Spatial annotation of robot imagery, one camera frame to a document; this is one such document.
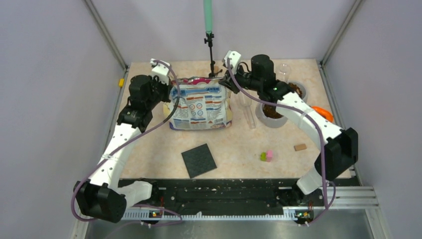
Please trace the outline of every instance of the snack bag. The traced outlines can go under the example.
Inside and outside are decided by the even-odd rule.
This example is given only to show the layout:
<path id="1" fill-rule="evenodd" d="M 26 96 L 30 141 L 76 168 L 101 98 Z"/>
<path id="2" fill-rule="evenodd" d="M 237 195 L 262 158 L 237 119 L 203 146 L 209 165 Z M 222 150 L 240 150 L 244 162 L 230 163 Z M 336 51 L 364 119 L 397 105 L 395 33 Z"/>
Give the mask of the snack bag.
<path id="1" fill-rule="evenodd" d="M 218 83 L 219 78 L 182 79 L 178 109 L 169 120 L 175 130 L 226 128 L 233 114 L 230 93 Z M 170 91 L 170 103 L 164 103 L 164 116 L 173 110 L 177 98 L 176 86 Z"/>

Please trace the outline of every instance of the gray wall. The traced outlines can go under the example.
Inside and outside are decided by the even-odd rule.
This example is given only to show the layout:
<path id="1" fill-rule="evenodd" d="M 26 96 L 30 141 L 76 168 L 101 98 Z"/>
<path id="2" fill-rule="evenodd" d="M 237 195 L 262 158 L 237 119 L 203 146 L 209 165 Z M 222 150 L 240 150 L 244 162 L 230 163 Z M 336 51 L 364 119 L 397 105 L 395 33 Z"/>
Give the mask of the gray wall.
<path id="1" fill-rule="evenodd" d="M 127 62 L 209 60 L 202 0 L 94 0 Z M 321 59 L 354 0 L 214 0 L 214 54 Z"/>
<path id="2" fill-rule="evenodd" d="M 69 238 L 121 68 L 80 0 L 0 2 L 0 238 Z"/>
<path id="3" fill-rule="evenodd" d="M 394 238 L 420 238 L 422 1 L 366 1 L 328 64 Z"/>

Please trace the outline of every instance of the cable tie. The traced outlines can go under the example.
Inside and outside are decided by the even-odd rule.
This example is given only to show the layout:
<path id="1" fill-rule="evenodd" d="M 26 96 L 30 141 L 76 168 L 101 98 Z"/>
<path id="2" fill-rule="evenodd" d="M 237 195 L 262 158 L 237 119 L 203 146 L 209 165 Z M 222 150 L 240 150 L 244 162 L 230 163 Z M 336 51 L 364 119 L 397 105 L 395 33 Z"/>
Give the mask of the cable tie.
<path id="1" fill-rule="evenodd" d="M 102 156 L 101 156 L 101 158 L 102 159 L 107 159 L 107 160 L 110 160 L 110 161 L 114 161 L 114 162 L 116 162 L 117 164 L 120 164 L 120 166 L 122 166 L 123 168 L 124 168 L 124 163 L 122 162 L 122 161 L 120 161 L 119 160 L 119 158 L 117 158 L 116 156 L 114 156 L 114 155 L 109 155 L 109 154 L 103 154 Z"/>
<path id="2" fill-rule="evenodd" d="M 298 122 L 298 128 L 301 128 L 301 126 L 302 126 L 302 121 L 304 121 L 304 117 L 305 117 L 307 114 L 309 114 L 310 112 L 312 112 L 312 111 L 314 111 L 314 109 L 309 108 L 309 109 L 306 109 L 306 110 L 305 110 L 305 111 L 301 114 L 301 117 L 300 117 L 299 122 Z"/>

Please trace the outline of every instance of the pink block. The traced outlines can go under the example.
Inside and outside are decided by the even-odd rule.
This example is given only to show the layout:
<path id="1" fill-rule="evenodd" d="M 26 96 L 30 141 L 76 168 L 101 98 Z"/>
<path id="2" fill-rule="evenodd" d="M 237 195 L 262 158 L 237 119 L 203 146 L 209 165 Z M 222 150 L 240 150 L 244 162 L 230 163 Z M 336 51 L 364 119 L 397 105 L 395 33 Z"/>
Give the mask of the pink block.
<path id="1" fill-rule="evenodd" d="M 267 150 L 267 162 L 271 162 L 271 159 L 273 159 L 273 151 Z"/>

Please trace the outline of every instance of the brown block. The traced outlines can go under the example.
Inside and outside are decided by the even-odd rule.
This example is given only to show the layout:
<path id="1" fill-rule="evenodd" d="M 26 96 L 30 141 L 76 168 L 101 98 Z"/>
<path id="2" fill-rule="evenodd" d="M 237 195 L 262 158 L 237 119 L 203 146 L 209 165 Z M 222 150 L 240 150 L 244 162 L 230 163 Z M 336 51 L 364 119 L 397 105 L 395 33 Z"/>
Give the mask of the brown block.
<path id="1" fill-rule="evenodd" d="M 301 150 L 305 150 L 306 149 L 306 144 L 298 144 L 295 145 L 295 151 L 301 151 Z"/>

